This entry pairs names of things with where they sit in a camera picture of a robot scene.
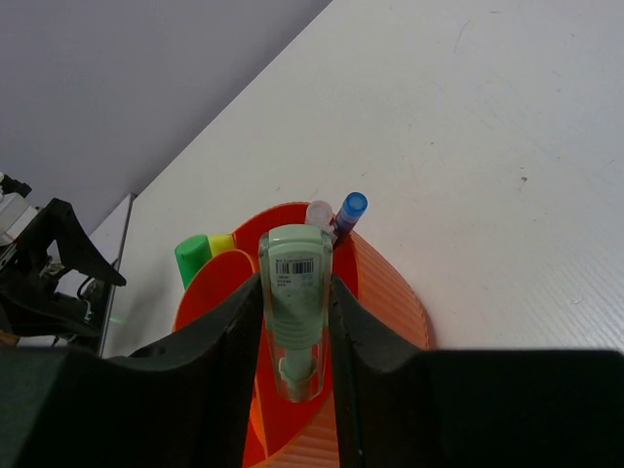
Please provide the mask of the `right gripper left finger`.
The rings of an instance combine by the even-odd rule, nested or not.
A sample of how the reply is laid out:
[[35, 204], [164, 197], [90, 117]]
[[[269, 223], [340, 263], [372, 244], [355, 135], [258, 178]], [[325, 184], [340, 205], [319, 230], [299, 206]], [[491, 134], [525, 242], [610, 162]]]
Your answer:
[[248, 279], [213, 311], [128, 357], [1, 351], [5, 467], [239, 467], [262, 324]]

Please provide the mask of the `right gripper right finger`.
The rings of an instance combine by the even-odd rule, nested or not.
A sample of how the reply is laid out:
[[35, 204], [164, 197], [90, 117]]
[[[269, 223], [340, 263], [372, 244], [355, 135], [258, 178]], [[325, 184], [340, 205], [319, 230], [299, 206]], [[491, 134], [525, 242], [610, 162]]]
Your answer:
[[331, 283], [344, 467], [619, 467], [623, 356], [594, 349], [432, 350]]

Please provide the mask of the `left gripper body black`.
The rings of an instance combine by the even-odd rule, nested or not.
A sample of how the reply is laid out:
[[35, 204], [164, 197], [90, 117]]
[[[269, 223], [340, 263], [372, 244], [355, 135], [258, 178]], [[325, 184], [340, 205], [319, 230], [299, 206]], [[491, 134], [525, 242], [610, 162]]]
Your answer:
[[1, 330], [100, 345], [107, 296], [126, 279], [98, 251], [72, 206], [52, 200], [1, 247]]

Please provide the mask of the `green black highlighter marker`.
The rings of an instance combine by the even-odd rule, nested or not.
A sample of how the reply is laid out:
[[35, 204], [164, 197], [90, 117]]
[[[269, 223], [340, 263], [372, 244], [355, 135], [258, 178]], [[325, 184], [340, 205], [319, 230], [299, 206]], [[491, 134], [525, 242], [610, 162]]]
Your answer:
[[194, 235], [175, 247], [175, 260], [185, 289], [196, 274], [215, 256], [235, 249], [232, 234]]

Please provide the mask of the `green correction tape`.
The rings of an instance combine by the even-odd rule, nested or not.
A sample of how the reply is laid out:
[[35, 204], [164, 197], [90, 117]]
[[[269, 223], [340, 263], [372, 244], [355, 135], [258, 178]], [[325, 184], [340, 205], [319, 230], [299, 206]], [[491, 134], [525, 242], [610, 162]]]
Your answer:
[[292, 403], [321, 394], [328, 350], [332, 241], [308, 224], [278, 226], [258, 245], [264, 324], [277, 393]]

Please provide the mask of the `blue pen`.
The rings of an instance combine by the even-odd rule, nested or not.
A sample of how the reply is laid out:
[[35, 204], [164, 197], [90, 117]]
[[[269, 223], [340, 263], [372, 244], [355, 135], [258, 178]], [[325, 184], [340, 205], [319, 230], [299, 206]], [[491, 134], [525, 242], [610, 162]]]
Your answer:
[[351, 233], [366, 212], [368, 204], [368, 199], [362, 192], [354, 191], [345, 197], [333, 222], [332, 242], [335, 247]]

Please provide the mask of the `green pen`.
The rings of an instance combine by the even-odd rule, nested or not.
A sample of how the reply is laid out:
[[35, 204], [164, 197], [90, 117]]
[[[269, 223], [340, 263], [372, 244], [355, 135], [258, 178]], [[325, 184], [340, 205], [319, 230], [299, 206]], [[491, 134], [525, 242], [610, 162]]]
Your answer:
[[304, 223], [320, 228], [322, 231], [332, 232], [333, 211], [329, 203], [316, 200], [311, 202], [306, 209]]

